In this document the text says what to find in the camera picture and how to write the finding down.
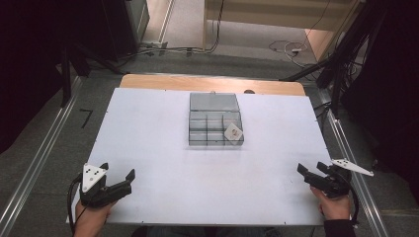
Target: hand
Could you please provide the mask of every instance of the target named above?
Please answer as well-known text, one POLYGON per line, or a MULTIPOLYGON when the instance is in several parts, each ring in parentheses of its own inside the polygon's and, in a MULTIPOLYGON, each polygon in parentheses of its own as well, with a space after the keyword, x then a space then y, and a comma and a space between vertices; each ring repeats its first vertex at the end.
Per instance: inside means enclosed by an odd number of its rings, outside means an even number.
POLYGON ((80 200, 77 202, 76 205, 76 216, 75 218, 79 217, 76 222, 76 232, 74 234, 75 237, 83 236, 83 237, 94 237, 98 236, 101 232, 102 227, 104 226, 106 219, 111 214, 111 208, 115 204, 111 203, 101 208, 90 208, 85 207, 81 204, 80 200))
POLYGON ((318 210, 324 214, 326 220, 349 219, 351 215, 351 202, 348 196, 331 199, 315 187, 310 187, 310 189, 319 199, 318 210))

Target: cable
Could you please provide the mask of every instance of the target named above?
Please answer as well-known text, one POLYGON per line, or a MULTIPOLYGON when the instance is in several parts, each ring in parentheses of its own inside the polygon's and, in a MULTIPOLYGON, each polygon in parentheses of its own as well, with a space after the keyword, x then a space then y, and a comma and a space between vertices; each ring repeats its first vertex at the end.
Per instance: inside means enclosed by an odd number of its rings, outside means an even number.
POLYGON ((313 228, 311 229, 310 237, 313 237, 314 236, 314 231, 315 231, 315 226, 313 226, 313 228))
MULTIPOLYGON (((345 20, 343 20, 343 24, 345 24, 346 20, 348 20, 349 16, 351 15, 351 12, 354 10, 354 7, 355 7, 355 6, 356 6, 355 4, 352 6, 351 10, 348 12, 348 14, 347 14, 347 15, 346 15, 346 17, 345 17, 345 20)), ((342 32, 339 34, 339 37, 336 39, 336 42, 335 42, 335 50, 336 50, 336 48, 338 47, 338 44, 340 43, 340 42, 339 42, 339 39, 340 39, 340 37, 342 36, 342 34, 343 34, 343 33, 344 33, 344 32, 342 31, 342 32)))
POLYGON ((326 10, 327 10, 327 8, 329 7, 329 4, 330 4, 330 1, 331 0, 329 0, 328 2, 327 2, 327 5, 326 5, 326 7, 324 8, 324 10, 323 10, 323 13, 321 14, 321 16, 320 16, 320 18, 318 19, 318 21, 310 28, 310 31, 308 31, 308 33, 307 33, 307 35, 305 36, 305 40, 304 40, 304 44, 306 43, 306 41, 308 40, 308 36, 310 35, 310 33, 311 33, 311 30, 313 30, 313 28, 315 28, 315 26, 317 26, 317 24, 321 21, 321 19, 323 19, 323 17, 324 17, 324 14, 326 13, 326 10))
POLYGON ((313 108, 314 109, 314 111, 316 111, 316 110, 318 110, 319 108, 321 108, 321 107, 324 107, 324 109, 323 109, 323 111, 320 113, 320 114, 318 114, 317 116, 316 116, 316 118, 318 119, 319 117, 321 117, 321 121, 320 121, 320 131, 321 131, 321 134, 323 134, 323 130, 324 130, 324 124, 325 124, 325 122, 326 122, 326 118, 327 118, 327 113, 329 112, 329 110, 330 110, 330 106, 331 106, 331 102, 326 102, 326 103, 324 103, 324 104, 321 104, 320 106, 316 106, 315 108, 313 108))
POLYGON ((72 182, 71 182, 71 184, 70 184, 70 188, 68 189, 68 192, 67 192, 67 212, 68 212, 68 222, 70 223, 70 228, 71 228, 71 232, 73 233, 73 235, 74 235, 74 233, 75 233, 75 223, 74 223, 74 221, 73 221, 73 210, 72 210, 72 208, 71 208, 71 196, 72 196, 72 193, 73 193, 73 189, 74 189, 74 186, 77 184, 77 183, 81 183, 81 179, 83 178, 83 175, 80 173, 78 176, 77 176, 77 178, 76 179, 74 179, 72 182))
POLYGON ((89 199, 89 201, 87 202, 87 204, 84 206, 83 210, 81 211, 81 213, 79 214, 79 216, 77 216, 76 222, 74 222, 74 227, 77 226, 77 221, 80 219, 81 215, 84 213, 84 211, 86 211, 87 206, 89 206, 90 201, 92 200, 92 197, 89 199))
POLYGON ((275 48, 275 47, 272 47, 272 45, 274 45, 274 44, 275 44, 275 43, 277 43, 277 42, 287 42, 287 44, 286 44, 286 45, 288 45, 288 44, 290 44, 290 43, 297 43, 297 44, 300 44, 301 46, 304 46, 304 48, 301 48, 301 51, 304 51, 304 50, 307 50, 307 49, 308 49, 308 46, 307 46, 306 44, 302 43, 302 42, 297 42, 297 41, 288 41, 288 40, 275 40, 275 41, 271 42, 271 44, 269 44, 269 45, 268 45, 268 48, 269 48, 270 50, 274 51, 274 52, 284 52, 284 51, 280 51, 280 50, 278 50, 278 49, 277 49, 277 48, 275 48))
MULTIPOLYGON (((120 68, 124 65, 126 65, 134 56, 136 55, 141 55, 141 54, 146 54, 146 53, 150 53, 150 52, 155 52, 155 51, 173 51, 173 52, 192 52, 192 53, 212 53, 215 51, 216 47, 218 46, 219 43, 219 29, 220 29, 220 25, 221 25, 221 17, 222 17, 222 10, 224 8, 224 0, 222 0, 221 2, 221 6, 219 9, 219 13, 218 13, 218 20, 217 20, 217 29, 216 29, 216 39, 215 39, 215 43, 212 45, 211 48, 206 48, 206 49, 202 49, 200 47, 166 47, 166 48, 148 48, 145 50, 142 50, 138 53, 135 53, 133 55, 130 55, 128 57, 128 60, 123 62, 120 65, 117 65, 117 68, 120 68)), ((96 67, 97 69, 106 69, 104 67, 97 67, 97 66, 93 66, 96 67)))
POLYGON ((357 224, 359 224, 358 213, 360 211, 360 199, 358 198, 358 195, 355 192, 354 188, 352 187, 351 183, 349 183, 341 174, 339 174, 337 172, 333 172, 333 174, 339 176, 345 182, 345 184, 348 186, 348 188, 350 189, 350 191, 352 193, 352 199, 354 200, 355 212, 354 212, 354 215, 351 218, 351 223, 355 227, 357 224))

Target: floor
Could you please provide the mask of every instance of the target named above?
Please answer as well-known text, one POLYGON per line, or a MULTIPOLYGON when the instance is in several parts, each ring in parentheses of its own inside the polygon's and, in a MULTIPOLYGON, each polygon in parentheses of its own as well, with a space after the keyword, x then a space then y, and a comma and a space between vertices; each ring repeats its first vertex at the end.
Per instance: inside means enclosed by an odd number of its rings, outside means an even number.
MULTIPOLYGON (((191 37, 195 41, 187 44, 187 41, 182 39, 190 39, 189 35, 186 35, 185 31, 176 30, 176 25, 179 24, 174 22, 183 15, 177 16, 177 13, 180 13, 186 6, 178 4, 186 2, 186 0, 174 2, 173 12, 163 38, 163 41, 169 42, 169 46, 178 46, 177 43, 180 42, 184 43, 182 46, 199 45, 198 41, 202 39, 202 37, 198 39, 199 31, 189 31, 188 33, 194 32, 196 36, 191 37)), ((226 38, 223 31, 228 29, 229 32, 232 32, 231 29, 234 26, 222 23, 220 43, 213 54, 193 54, 189 57, 185 53, 171 51, 165 52, 163 55, 142 54, 132 58, 122 67, 122 70, 131 73, 219 75, 278 80, 291 76, 301 69, 283 53, 273 52, 269 49, 269 44, 275 40, 303 41, 304 34, 301 35, 295 29, 289 29, 291 34, 289 36, 287 29, 278 29, 278 35, 268 34, 265 37, 261 35, 263 32, 272 33, 274 30, 254 29, 254 26, 247 27, 248 31, 246 31, 246 26, 238 26, 235 31, 236 35, 226 38), (263 38, 250 39, 251 36, 263 36, 263 38)), ((312 63, 313 56, 309 52, 308 47, 306 55, 302 54, 301 58, 295 58, 295 61, 312 63)), ((73 84, 75 97, 70 103, 71 107, 67 108, 68 113, 65 114, 65 110, 61 110, 59 107, 61 92, 58 92, 28 124, 13 146, 0 154, 0 210, 4 213, 10 208, 16 207, 11 211, 14 218, 6 221, 2 217, 0 236, 7 236, 2 233, 8 233, 8 236, 70 235, 69 226, 65 223, 67 189, 89 158, 108 103, 114 89, 119 87, 122 76, 115 75, 106 69, 95 69, 89 78, 76 78, 74 73, 73 78, 75 78, 73 84), (83 125, 87 118, 87 114, 84 112, 86 110, 93 111, 93 113, 87 123, 83 125), (57 119, 61 120, 60 126, 50 130, 53 124, 57 124, 57 119), (45 138, 50 138, 51 144, 45 144, 45 141, 48 141, 45 138), (48 147, 48 149, 45 153, 39 153, 40 147, 48 147), (34 176, 25 177, 28 169, 34 169, 34 166, 31 165, 34 160, 41 160, 38 166, 39 172, 34 176), (26 196, 19 196, 20 202, 13 202, 12 197, 18 195, 16 190, 21 186, 28 186, 31 192, 26 196)), ((312 77, 308 77, 298 81, 303 84, 305 93, 310 98, 313 107, 316 107, 323 101, 312 80, 312 77)), ((357 161, 361 166, 367 169, 371 168, 374 157, 371 154, 365 132, 351 121, 350 115, 343 108, 340 109, 340 121, 357 161)), ((324 124, 324 139, 330 156, 341 158, 341 148, 330 124, 328 121, 324 124)), ((375 173, 373 178, 366 178, 366 182, 388 232, 387 235, 381 236, 419 236, 418 204, 411 195, 407 184, 393 173, 379 171, 375 171, 375 173)), ((367 206, 363 206, 361 209, 361 224, 356 230, 359 237, 375 236, 365 215, 367 210, 367 206)), ((130 236, 135 228, 137 226, 107 224, 103 236, 130 236)), ((295 226, 280 227, 280 230, 283 236, 309 236, 312 228, 295 226)), ((315 228, 313 236, 324 236, 322 228, 315 228)))

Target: white tabletop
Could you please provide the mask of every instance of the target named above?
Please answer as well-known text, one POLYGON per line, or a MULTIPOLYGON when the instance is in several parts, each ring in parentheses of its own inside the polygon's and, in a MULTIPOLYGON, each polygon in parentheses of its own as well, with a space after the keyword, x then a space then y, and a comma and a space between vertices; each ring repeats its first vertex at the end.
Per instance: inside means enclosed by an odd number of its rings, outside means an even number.
POLYGON ((131 169, 136 178, 132 194, 114 206, 108 222, 322 224, 317 200, 296 171, 301 163, 324 176, 316 164, 330 164, 307 97, 237 94, 244 144, 191 147, 189 96, 115 90, 88 163, 109 163, 108 186, 131 169))

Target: sleeve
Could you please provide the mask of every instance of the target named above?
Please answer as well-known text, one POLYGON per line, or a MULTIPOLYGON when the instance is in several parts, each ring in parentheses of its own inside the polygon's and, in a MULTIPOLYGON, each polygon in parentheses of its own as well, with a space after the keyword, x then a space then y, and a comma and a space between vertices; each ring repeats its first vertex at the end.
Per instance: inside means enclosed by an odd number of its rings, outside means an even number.
POLYGON ((326 237, 356 237, 354 227, 350 220, 326 220, 324 221, 326 237))

